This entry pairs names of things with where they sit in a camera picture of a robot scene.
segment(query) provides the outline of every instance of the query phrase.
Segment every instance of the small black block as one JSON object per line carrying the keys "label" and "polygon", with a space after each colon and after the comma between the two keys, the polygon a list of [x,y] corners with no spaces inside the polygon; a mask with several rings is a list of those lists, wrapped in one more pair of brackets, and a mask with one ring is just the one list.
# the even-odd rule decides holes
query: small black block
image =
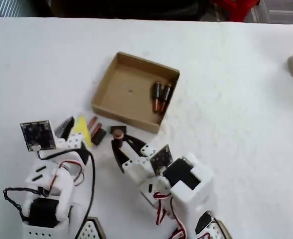
{"label": "small black block", "polygon": [[126,134],[126,126],[112,126],[111,127],[111,134],[113,134],[113,132],[116,130],[116,129],[120,129],[124,132],[124,134]]}
{"label": "small black block", "polygon": [[100,143],[102,142],[105,136],[106,136],[106,131],[100,128],[91,139],[91,142],[98,146],[100,145]]}

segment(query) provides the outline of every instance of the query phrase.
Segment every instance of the yellow part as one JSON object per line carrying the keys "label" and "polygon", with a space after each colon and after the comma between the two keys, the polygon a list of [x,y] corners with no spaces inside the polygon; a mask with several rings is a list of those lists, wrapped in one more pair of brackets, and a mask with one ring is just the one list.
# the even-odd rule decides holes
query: yellow part
{"label": "yellow part", "polygon": [[75,126],[72,129],[72,133],[82,133],[84,141],[88,147],[92,147],[90,134],[86,124],[85,116],[78,116],[76,119]]}

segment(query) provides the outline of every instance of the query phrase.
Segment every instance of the white table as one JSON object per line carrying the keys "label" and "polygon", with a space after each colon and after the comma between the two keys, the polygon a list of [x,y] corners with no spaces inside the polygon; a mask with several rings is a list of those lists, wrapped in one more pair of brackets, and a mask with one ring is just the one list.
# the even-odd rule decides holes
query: white table
{"label": "white table", "polygon": [[[181,72],[158,135],[129,127],[130,135],[168,143],[174,158],[193,152],[211,167],[217,216],[234,238],[293,238],[293,78],[286,67],[293,25],[55,18],[0,18],[0,238],[19,238],[21,230],[2,191],[22,185],[36,160],[19,124],[91,117],[91,97],[118,51]],[[90,215],[109,239],[167,238],[175,222],[155,225],[155,210],[119,170],[110,141],[93,149]]]}

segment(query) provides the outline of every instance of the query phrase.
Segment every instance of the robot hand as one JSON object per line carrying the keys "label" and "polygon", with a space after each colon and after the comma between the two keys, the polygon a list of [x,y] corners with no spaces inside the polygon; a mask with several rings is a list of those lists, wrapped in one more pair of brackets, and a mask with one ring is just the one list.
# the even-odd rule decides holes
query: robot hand
{"label": "robot hand", "polygon": [[[165,215],[177,221],[171,239],[230,238],[214,218],[217,204],[214,174],[193,154],[173,160],[168,145],[157,150],[120,129],[114,131],[113,137],[115,159],[122,172],[157,209],[156,224]],[[129,158],[122,151],[123,142],[136,152],[136,157]]]}

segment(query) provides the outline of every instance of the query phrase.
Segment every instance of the cardboard box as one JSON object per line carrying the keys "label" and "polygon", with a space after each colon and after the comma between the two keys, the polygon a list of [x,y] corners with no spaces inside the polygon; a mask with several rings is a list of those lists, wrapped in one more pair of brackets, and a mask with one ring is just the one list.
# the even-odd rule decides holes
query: cardboard box
{"label": "cardboard box", "polygon": [[176,69],[118,52],[92,98],[92,108],[99,115],[157,133],[164,115],[153,112],[152,86],[169,82],[172,96],[179,75]]}

